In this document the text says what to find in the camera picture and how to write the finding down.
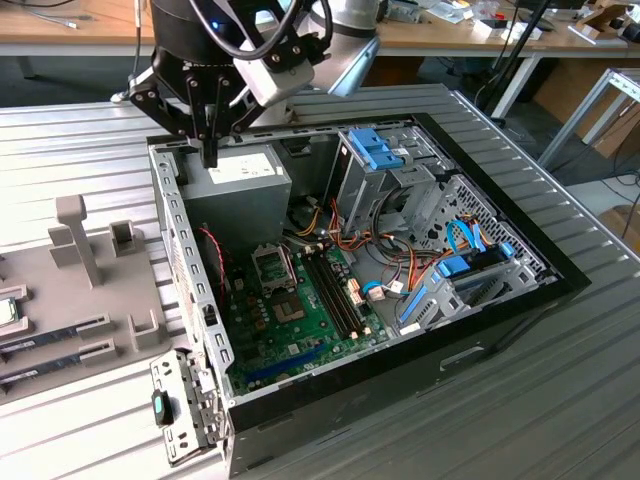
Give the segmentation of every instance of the workbench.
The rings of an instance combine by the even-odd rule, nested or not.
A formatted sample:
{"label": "workbench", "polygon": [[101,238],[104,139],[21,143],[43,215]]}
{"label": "workbench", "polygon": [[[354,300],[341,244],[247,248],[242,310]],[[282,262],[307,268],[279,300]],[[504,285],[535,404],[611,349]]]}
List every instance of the workbench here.
{"label": "workbench", "polygon": [[[507,351],[241,478],[635,478],[638,257],[444,86],[363,89],[347,101],[309,92],[291,105],[303,123],[429,113],[592,285]],[[168,329],[185,345],[145,144],[162,130],[108,103],[0,110],[0,126],[2,230],[13,232],[3,247],[46,243],[60,194],[85,196],[89,233],[131,219],[145,233]],[[223,478],[216,451],[169,468],[152,390],[140,362],[1,406],[3,480]]]}
{"label": "workbench", "polygon": [[[54,10],[89,13],[94,21],[78,21],[73,30],[31,16],[20,8],[0,5],[0,55],[17,56],[130,56],[135,52],[133,0],[77,0]],[[513,6],[502,1],[501,11],[513,15]],[[473,31],[472,20],[457,25],[426,12],[423,23],[406,24],[384,21],[378,25],[381,48],[378,56],[387,57],[497,57],[501,38],[484,38]],[[529,41],[520,57],[523,62],[492,113],[504,118],[543,58],[640,58],[640,45],[628,48],[596,47],[568,30],[570,23],[554,21],[553,32],[540,40]],[[153,26],[149,11],[142,26],[143,56],[153,51]],[[507,47],[506,53],[513,48]],[[23,71],[29,72],[26,62]]]}

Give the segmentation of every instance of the side panel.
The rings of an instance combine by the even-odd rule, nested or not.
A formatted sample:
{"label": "side panel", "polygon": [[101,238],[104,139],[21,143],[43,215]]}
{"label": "side panel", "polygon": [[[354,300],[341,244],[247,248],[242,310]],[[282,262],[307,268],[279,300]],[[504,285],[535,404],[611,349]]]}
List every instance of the side panel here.
{"label": "side panel", "polygon": [[230,475],[262,465],[437,385],[495,353],[496,344],[510,331],[521,323],[539,318],[548,308],[517,315],[289,414],[245,431],[236,431],[229,455]]}

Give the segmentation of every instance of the floor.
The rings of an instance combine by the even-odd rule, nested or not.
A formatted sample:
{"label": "floor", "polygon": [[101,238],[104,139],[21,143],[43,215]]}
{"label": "floor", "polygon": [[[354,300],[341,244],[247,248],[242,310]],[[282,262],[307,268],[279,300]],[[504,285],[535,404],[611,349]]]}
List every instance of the floor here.
{"label": "floor", "polygon": [[[0,57],[0,107],[50,105],[64,103],[100,102],[125,88],[132,67],[130,57],[35,57],[31,59],[35,80],[25,80],[14,58]],[[482,58],[448,59],[430,58],[419,72],[418,82],[444,83],[461,90],[473,99],[479,83],[469,81],[469,73],[486,69],[491,60]],[[149,65],[141,61],[140,70]],[[560,122],[534,102],[516,103],[509,116],[505,131],[533,157],[544,148],[561,127]],[[611,162],[595,150],[573,137],[564,147],[558,162],[574,158],[573,162],[556,173],[565,185],[580,184],[611,176]],[[626,168],[640,167],[640,156],[625,163]]]}

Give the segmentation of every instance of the aluminum table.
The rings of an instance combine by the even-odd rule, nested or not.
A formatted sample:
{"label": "aluminum table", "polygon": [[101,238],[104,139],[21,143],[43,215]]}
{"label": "aluminum table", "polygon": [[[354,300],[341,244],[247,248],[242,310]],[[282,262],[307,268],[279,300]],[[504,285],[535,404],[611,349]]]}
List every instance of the aluminum table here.
{"label": "aluminum table", "polygon": [[[307,93],[303,121],[427,112],[591,278],[504,353],[250,471],[251,479],[636,478],[640,471],[640,261],[460,94],[440,85]],[[185,339],[154,206],[145,137],[129,105],[0,110],[4,248],[47,242],[56,195],[82,193],[89,232],[144,230],[176,345]],[[0,407],[3,480],[223,478],[212,451],[169,468],[140,362]]]}

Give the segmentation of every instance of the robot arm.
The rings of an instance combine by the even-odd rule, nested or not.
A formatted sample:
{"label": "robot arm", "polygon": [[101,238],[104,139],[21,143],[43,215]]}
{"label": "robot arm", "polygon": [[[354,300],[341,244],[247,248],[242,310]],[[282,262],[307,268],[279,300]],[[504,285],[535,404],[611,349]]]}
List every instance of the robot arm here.
{"label": "robot arm", "polygon": [[[312,1],[285,12],[277,0],[151,0],[156,48],[151,69],[130,82],[132,103],[199,146],[210,168],[220,139],[305,86],[351,93],[378,49],[378,1]],[[266,28],[256,20],[264,12]],[[188,113],[163,100],[161,85]]]}

